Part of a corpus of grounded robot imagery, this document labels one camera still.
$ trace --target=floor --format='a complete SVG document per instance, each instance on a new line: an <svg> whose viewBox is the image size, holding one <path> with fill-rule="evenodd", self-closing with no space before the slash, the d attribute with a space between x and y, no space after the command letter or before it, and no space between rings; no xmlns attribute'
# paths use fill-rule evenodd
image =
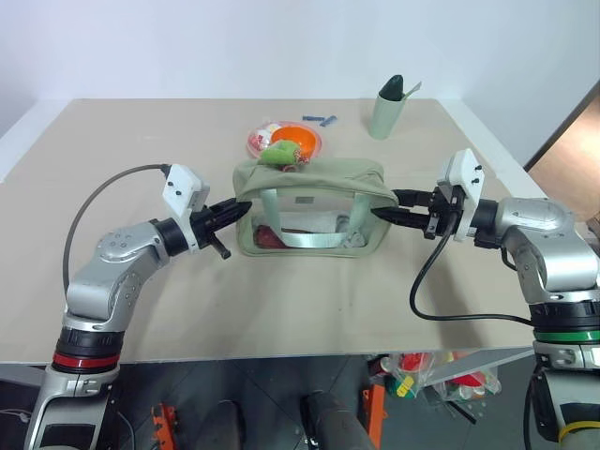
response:
<svg viewBox="0 0 600 450"><path fill-rule="evenodd" d="M485 402L466 405L476 416L476 425L435 404L428 396L387 397L389 417L383 425L382 450L522 449L523 398L532 369L532 358L500 367L502 392ZM136 430L138 450L153 447L153 404L164 401L177 408L178 439L180 448L186 449L194 448L200 421L223 398L237 400L245 411L245 450L305 450L299 398L314 390L330 390L358 411L359 392L367 384L368 375L362 356L325 356L123 366L123 382L121 411ZM31 408L34 400L35 391L0 383L0 406ZM0 448L21 448L24 425L18 418L0 416L0 431ZM129 449L125 429L122 436L121 448ZM542 441L535 430L532 444L536 450L556 448Z"/></svg>

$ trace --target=orange stand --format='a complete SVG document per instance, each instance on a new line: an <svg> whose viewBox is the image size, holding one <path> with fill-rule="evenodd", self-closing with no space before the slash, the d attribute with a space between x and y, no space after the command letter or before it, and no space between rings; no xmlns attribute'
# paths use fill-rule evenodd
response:
<svg viewBox="0 0 600 450"><path fill-rule="evenodd" d="M363 391L367 413L367 434L378 450L382 446L383 419L387 418L387 412L383 409L384 399L385 389L378 384L373 384L370 389Z"/></svg>
<svg viewBox="0 0 600 450"><path fill-rule="evenodd" d="M176 425L175 408L159 403L152 407L154 436L158 440L159 450L176 450L174 427Z"/></svg>

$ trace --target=dark green object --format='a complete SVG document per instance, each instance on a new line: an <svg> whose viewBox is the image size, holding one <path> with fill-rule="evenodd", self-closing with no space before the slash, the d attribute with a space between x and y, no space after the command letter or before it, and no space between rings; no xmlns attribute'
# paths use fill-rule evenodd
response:
<svg viewBox="0 0 600 450"><path fill-rule="evenodd" d="M379 91L379 97L389 101L401 101L404 97L404 79L402 75L394 75L388 80L382 90Z"/></svg>
<svg viewBox="0 0 600 450"><path fill-rule="evenodd" d="M537 340L544 342L589 342L600 341L600 330L574 331L570 333L542 333L534 331Z"/></svg>
<svg viewBox="0 0 600 450"><path fill-rule="evenodd" d="M398 387L400 386L400 382L395 379L394 377L385 377L383 379L383 384L385 385L385 390L387 391L387 393L392 396L392 397L397 397L398 394L396 394L396 391L398 390Z"/></svg>

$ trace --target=green ring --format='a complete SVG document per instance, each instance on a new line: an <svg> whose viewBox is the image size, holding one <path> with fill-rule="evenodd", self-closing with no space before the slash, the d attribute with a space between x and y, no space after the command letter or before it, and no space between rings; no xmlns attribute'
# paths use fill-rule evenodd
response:
<svg viewBox="0 0 600 450"><path fill-rule="evenodd" d="M543 333L534 331L533 335L536 339L544 340L545 342L586 342L589 340L600 340L600 330L568 333Z"/></svg>

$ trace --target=gray cable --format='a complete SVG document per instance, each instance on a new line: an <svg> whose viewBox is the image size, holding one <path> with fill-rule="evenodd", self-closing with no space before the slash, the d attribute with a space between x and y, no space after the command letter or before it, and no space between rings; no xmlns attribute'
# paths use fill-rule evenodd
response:
<svg viewBox="0 0 600 450"><path fill-rule="evenodd" d="M31 413L26 410L0 410L0 414L4 415L13 415L15 417L19 417L22 423L27 424L31 420Z"/></svg>
<svg viewBox="0 0 600 450"><path fill-rule="evenodd" d="M123 420L123 422L125 422L125 424L127 425L127 428L129 428L129 434L131 435L131 449L135 450L135 431L131 426L131 422L129 422L128 419L120 411L117 411L116 413L119 414L121 420Z"/></svg>
<svg viewBox="0 0 600 450"><path fill-rule="evenodd" d="M94 201L94 199L105 188L107 188L109 185L111 185L115 181L117 181L127 175L131 175L132 173L137 173L137 172L142 172L142 171L151 171L151 170L158 169L158 170L162 171L165 174L165 176L167 176L170 168L171 168L170 164L147 164L145 166L138 166L138 167L133 167L131 169L127 169L126 171L122 171L122 172L118 173L117 175L112 176L111 178L106 180L99 187L97 187L97 189L94 192L92 192L92 194L87 198L87 200L85 202L83 202L81 208L79 208L79 211L77 212L77 214L75 215L75 218L71 222L70 228L68 229L67 241L65 242L65 249L63 251L63 287L65 288L65 295L67 295L67 289L68 289L68 281L69 281L68 261L70 258L71 246L73 244L73 236L75 235L75 230L77 230L77 225L79 225L79 221L82 219L83 213L88 208L88 206Z"/></svg>

